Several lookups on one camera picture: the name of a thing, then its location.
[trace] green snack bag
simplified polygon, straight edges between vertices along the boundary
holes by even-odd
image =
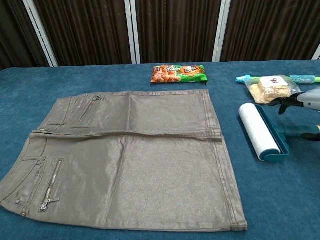
[[[203,65],[181,66],[181,65],[161,65],[152,69],[152,84],[165,83],[196,83],[207,84],[208,78]]]

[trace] zipper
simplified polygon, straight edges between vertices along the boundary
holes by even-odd
[[[89,109],[92,108],[92,106],[95,104],[96,101],[100,100],[101,97],[99,96],[94,96],[91,100],[90,105],[86,108],[86,110],[84,111],[84,113],[82,114],[82,116],[79,119],[79,122],[82,122],[83,118],[85,117],[85,115],[87,114],[87,112],[89,111]]]
[[[43,199],[41,207],[40,207],[40,211],[47,210],[49,203],[60,201],[60,198],[50,198],[50,197],[51,197],[51,193],[52,193],[53,187],[55,185],[55,182],[57,180],[57,176],[61,170],[62,162],[63,162],[63,159],[59,159],[59,161],[57,162],[57,164],[55,166],[49,187],[47,188],[47,190],[45,192],[44,199]]]

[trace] snack bag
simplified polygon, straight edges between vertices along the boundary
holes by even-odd
[[[181,65],[161,65],[154,66],[152,69],[152,84],[165,83],[207,83],[207,75],[205,74],[205,67],[198,66],[181,66]]]
[[[298,85],[284,75],[263,76],[258,81],[250,79],[244,83],[257,104],[268,104],[276,98],[290,97],[301,92]]]

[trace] teal tablecloth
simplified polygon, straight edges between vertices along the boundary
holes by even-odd
[[[152,66],[108,65],[57,68],[9,68],[0,72],[0,179],[15,163],[29,133],[36,129],[57,98],[91,92],[170,91],[209,89],[225,137],[238,183],[247,232],[152,232],[99,230],[37,222],[0,208],[1,239],[320,239],[320,145],[288,138],[285,163],[258,160],[238,115],[253,99],[235,77],[320,75],[318,60],[201,63],[208,85],[171,83],[150,85]],[[302,91],[316,85],[300,85]],[[320,113],[290,107],[278,115],[278,106],[263,106],[281,125],[320,125]]]

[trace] brown curtain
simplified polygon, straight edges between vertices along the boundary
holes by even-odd
[[[0,0],[0,70],[49,66],[22,0]]]
[[[221,0],[136,0],[141,63],[211,62]]]
[[[232,0],[221,61],[311,59],[320,0]]]
[[[130,64],[123,0],[34,0],[59,66]]]

